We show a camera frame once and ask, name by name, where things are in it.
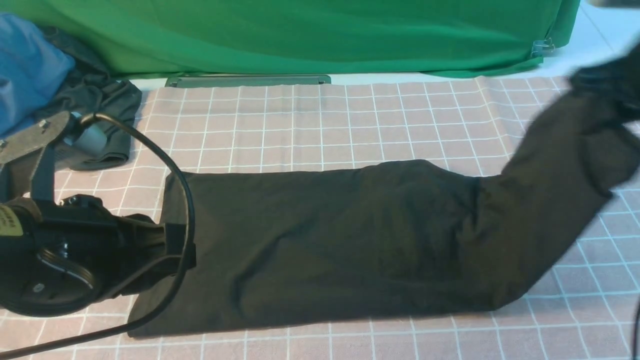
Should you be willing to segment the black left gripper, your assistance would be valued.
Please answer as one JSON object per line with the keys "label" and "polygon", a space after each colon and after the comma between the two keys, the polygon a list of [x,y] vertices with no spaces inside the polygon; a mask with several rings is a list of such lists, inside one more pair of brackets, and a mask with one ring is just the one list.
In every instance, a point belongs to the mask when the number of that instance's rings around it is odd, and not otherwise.
{"label": "black left gripper", "polygon": [[17,198],[1,205],[2,309],[58,317],[132,296],[196,265],[186,226],[144,214],[117,216],[89,195],[63,203]]}

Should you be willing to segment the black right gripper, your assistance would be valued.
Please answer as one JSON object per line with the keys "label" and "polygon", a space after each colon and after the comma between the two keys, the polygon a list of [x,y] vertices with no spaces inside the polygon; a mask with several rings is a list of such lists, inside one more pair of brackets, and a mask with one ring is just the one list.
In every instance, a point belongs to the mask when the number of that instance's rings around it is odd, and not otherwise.
{"label": "black right gripper", "polygon": [[640,119],[640,44],[626,54],[570,76],[573,89],[592,92],[612,101],[624,123]]}

